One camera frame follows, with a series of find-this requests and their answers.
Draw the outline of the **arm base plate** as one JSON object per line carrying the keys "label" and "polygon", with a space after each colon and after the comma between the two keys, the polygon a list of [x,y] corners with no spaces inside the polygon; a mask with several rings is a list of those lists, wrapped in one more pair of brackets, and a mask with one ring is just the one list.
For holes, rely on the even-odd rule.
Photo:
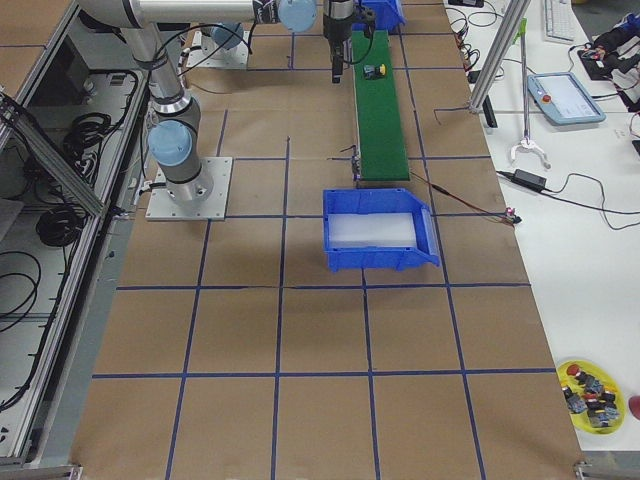
{"label": "arm base plate", "polygon": [[168,181],[161,167],[146,210],[149,221],[224,221],[232,177],[232,157],[202,157],[199,176],[189,183]]}
{"label": "arm base plate", "polygon": [[249,50],[245,43],[240,42],[231,48],[222,47],[212,37],[205,36],[197,30],[186,60],[183,62],[183,70],[186,71],[189,68],[246,70],[248,59]]}

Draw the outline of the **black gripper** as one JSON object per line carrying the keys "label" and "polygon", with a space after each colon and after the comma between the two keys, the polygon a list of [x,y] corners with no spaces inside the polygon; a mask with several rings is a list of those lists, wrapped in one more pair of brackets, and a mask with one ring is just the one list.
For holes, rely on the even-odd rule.
{"label": "black gripper", "polygon": [[344,73],[345,41],[351,35],[354,14],[353,0],[323,1],[323,35],[329,41],[333,83],[339,83]]}

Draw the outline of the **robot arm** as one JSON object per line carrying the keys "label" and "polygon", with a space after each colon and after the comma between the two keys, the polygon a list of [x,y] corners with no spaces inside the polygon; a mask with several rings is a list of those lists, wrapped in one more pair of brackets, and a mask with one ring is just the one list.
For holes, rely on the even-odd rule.
{"label": "robot arm", "polygon": [[165,176],[169,196],[178,202],[197,202],[214,188],[196,144],[200,109],[185,90],[160,38],[160,23],[284,25],[304,32],[315,23],[315,1],[81,1],[96,20],[121,30],[136,63],[149,72],[151,107],[158,125],[150,130],[149,149]]}

